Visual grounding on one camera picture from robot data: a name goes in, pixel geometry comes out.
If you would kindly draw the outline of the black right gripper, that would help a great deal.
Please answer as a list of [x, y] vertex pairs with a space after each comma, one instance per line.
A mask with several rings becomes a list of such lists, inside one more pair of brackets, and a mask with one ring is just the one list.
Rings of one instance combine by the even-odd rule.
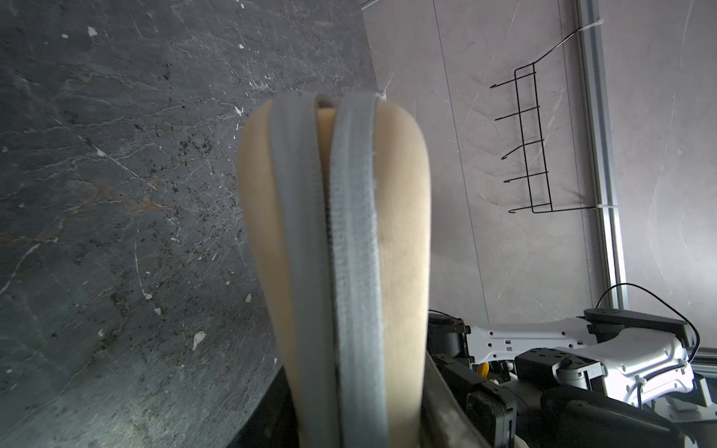
[[697, 348], [688, 321], [637, 312], [492, 327], [429, 314], [429, 355], [491, 447], [693, 447], [648, 404], [696, 392]]

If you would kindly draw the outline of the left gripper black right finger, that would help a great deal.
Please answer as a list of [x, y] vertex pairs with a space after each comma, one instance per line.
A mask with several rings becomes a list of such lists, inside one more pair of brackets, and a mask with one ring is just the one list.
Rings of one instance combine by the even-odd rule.
[[421, 404], [422, 447], [475, 447], [476, 434], [429, 354]]

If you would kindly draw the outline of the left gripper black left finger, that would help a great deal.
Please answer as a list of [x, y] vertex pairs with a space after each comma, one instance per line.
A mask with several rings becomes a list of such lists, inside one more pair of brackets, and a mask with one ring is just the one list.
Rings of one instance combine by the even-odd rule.
[[297, 447], [297, 417], [284, 368], [279, 369], [259, 405], [228, 447]]

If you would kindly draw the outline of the white zippered umbrella sleeve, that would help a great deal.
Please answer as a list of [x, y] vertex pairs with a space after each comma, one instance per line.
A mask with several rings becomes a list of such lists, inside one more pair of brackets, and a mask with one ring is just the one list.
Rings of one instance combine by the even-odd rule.
[[304, 447], [416, 447], [431, 173], [416, 120], [377, 93], [287, 91], [235, 161], [248, 241]]

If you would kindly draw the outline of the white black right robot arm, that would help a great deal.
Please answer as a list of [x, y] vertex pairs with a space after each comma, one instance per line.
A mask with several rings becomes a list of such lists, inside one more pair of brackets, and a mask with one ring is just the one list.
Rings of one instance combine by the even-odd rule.
[[430, 311], [431, 447], [713, 447], [716, 367], [684, 317], [587, 309], [469, 325]]

